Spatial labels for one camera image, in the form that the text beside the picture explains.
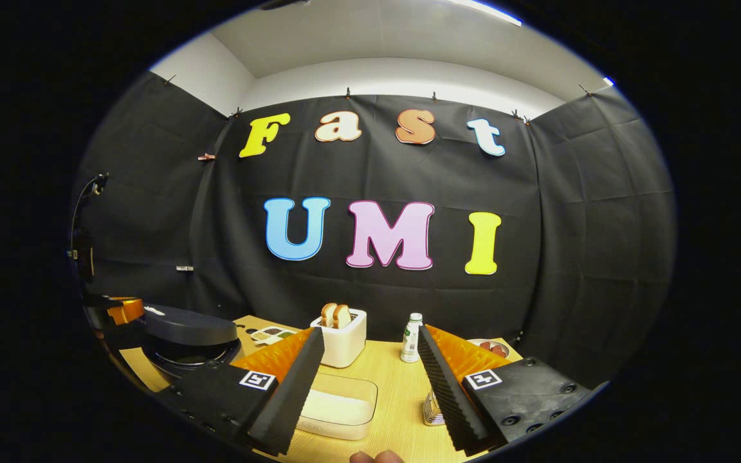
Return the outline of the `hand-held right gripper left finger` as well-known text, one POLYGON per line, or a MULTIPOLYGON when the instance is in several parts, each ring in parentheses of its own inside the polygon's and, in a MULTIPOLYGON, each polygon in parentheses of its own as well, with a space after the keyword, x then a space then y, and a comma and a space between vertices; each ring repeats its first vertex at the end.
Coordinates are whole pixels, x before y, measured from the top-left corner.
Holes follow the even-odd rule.
POLYGON ((286 454, 324 350, 322 329, 310 327, 234 363, 208 361, 154 396, 241 451, 286 454))

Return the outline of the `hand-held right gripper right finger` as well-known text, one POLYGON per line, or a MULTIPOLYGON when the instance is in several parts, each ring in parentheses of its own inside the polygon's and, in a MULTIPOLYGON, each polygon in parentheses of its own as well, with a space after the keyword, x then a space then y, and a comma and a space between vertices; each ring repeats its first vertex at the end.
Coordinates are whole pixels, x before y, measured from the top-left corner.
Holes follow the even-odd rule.
POLYGON ((431 325, 418 352, 455 450, 508 451, 588 404, 587 388, 534 357, 515 361, 431 325))

